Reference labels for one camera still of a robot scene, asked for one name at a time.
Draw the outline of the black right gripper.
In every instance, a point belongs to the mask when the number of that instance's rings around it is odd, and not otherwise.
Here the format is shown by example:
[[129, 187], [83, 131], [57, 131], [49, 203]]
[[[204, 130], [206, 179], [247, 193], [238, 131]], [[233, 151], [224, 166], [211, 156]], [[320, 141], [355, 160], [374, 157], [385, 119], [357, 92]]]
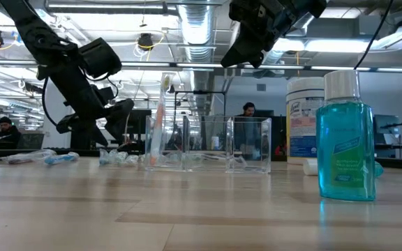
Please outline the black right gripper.
[[229, 18], [239, 23], [239, 34], [221, 65], [259, 68], [278, 38], [303, 16], [318, 18], [326, 6], [325, 0], [231, 0]]

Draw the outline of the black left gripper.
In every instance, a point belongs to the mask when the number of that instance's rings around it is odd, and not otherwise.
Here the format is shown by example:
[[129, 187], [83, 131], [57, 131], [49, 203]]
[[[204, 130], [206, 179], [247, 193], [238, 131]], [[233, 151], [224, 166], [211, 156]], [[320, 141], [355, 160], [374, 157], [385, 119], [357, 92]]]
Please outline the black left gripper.
[[64, 101], [66, 107], [74, 110], [73, 114], [66, 115], [56, 125], [59, 133], [88, 131], [91, 138], [102, 146], [107, 146], [105, 136], [96, 125], [96, 119], [105, 116], [107, 123], [105, 129], [116, 139], [122, 140], [126, 128], [126, 121], [133, 110], [134, 102], [130, 98], [117, 102], [114, 106], [106, 108], [109, 100], [114, 98], [111, 87], [99, 89], [90, 85], [90, 89], [79, 91], [71, 101]]

